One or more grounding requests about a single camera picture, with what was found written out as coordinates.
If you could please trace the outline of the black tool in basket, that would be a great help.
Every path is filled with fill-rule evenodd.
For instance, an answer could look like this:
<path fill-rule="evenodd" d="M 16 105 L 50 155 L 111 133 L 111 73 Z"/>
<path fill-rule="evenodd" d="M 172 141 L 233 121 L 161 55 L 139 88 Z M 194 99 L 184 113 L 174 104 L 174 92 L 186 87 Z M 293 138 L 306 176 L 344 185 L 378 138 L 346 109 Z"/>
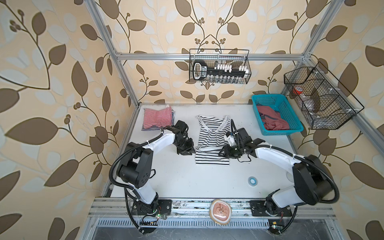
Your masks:
<path fill-rule="evenodd" d="M 193 60 L 189 68 L 190 79 L 230 84 L 246 84 L 252 72 L 248 66 L 235 63 L 222 64 L 220 61 Z"/>

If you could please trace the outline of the teal plastic basket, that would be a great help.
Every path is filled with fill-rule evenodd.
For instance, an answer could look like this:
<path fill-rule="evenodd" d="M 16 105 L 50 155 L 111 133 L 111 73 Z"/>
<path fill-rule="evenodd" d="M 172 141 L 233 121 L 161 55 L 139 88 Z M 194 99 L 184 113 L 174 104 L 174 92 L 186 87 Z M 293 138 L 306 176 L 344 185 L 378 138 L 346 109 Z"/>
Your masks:
<path fill-rule="evenodd" d="M 262 135 L 288 136 L 304 129 L 303 124 L 284 95 L 253 95 L 252 103 Z"/>

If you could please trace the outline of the pink round badge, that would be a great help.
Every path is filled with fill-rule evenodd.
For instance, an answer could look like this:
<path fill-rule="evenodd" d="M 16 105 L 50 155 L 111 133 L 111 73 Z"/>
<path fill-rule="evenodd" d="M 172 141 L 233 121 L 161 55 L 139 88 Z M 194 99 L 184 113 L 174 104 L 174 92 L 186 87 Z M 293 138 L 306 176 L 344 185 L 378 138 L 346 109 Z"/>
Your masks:
<path fill-rule="evenodd" d="M 231 206 L 220 199 L 215 199 L 212 201 L 209 210 L 210 218 L 219 225 L 227 225 L 232 217 L 232 208 Z"/>

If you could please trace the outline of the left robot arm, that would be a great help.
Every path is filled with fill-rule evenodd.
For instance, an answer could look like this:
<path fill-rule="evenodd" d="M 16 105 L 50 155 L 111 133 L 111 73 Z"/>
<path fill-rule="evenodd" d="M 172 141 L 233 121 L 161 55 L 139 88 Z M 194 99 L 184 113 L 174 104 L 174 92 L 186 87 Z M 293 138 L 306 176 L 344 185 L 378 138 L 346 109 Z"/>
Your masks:
<path fill-rule="evenodd" d="M 148 234 L 141 224 L 137 223 L 132 215 L 129 199 L 133 206 L 139 207 L 144 217 L 155 217 L 154 222 L 142 221 L 146 226 L 156 224 L 162 214 L 159 205 L 159 195 L 150 186 L 148 180 L 156 174 L 152 168 L 153 157 L 170 145 L 177 148 L 177 154 L 191 156 L 196 151 L 193 139 L 188 136 L 189 126 L 183 121 L 175 125 L 161 127 L 160 134 L 144 143 L 128 143 L 125 151 L 117 157 L 109 171 L 109 180 L 112 185 L 124 190 L 125 207 L 128 216 L 135 228 L 143 235 Z"/>

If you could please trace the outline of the black white striped tank top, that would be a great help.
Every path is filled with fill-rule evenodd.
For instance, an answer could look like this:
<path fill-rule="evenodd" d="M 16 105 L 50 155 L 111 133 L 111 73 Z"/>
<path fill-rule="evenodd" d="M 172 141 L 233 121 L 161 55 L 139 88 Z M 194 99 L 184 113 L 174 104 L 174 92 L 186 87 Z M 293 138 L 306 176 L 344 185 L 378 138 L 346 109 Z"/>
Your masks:
<path fill-rule="evenodd" d="M 196 147 L 195 162 L 197 165 L 228 166 L 229 158 L 221 157 L 220 151 L 226 144 L 225 135 L 231 130 L 229 116 L 196 116 L 200 125 L 200 134 Z"/>

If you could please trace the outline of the blue tape roll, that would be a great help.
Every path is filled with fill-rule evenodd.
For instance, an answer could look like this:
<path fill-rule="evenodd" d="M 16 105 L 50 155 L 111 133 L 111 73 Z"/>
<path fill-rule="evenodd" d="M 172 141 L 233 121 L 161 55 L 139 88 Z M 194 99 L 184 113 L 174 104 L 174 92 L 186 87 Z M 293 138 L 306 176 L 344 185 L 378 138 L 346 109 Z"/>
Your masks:
<path fill-rule="evenodd" d="M 258 184 L 258 180 L 257 180 L 255 177 L 249 177 L 249 178 L 248 178 L 248 184 L 249 184 L 251 187 L 255 187 L 255 186 L 257 186 L 257 184 Z"/>

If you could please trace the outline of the maroon tank top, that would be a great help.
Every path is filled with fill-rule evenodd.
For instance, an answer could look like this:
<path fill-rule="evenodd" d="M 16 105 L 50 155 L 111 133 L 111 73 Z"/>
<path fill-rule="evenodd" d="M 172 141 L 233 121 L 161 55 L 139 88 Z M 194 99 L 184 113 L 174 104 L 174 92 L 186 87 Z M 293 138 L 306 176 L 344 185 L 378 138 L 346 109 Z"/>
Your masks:
<path fill-rule="evenodd" d="M 266 130 L 284 131 L 290 129 L 288 122 L 281 117 L 280 112 L 273 110 L 271 107 L 262 105 L 257 105 L 257 110 Z"/>

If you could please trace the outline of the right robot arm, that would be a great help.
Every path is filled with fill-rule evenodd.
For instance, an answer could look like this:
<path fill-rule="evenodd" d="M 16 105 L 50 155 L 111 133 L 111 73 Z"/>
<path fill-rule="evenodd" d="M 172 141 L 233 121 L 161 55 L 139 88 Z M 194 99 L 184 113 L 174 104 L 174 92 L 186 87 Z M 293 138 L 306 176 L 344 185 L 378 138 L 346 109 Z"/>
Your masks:
<path fill-rule="evenodd" d="M 239 159 L 243 155 L 253 156 L 270 162 L 293 176 L 293 186 L 278 189 L 265 198 L 263 208 L 266 214 L 272 217 L 290 206 L 294 207 L 290 220 L 284 226 L 273 224 L 269 228 L 271 234 L 284 234 L 293 223 L 299 206 L 334 204 L 340 199 L 337 184 L 318 157 L 296 155 L 268 145 L 262 139 L 252 139 L 244 128 L 237 129 L 233 121 L 230 131 L 224 135 L 224 140 L 226 143 L 219 156 L 226 159 Z"/>

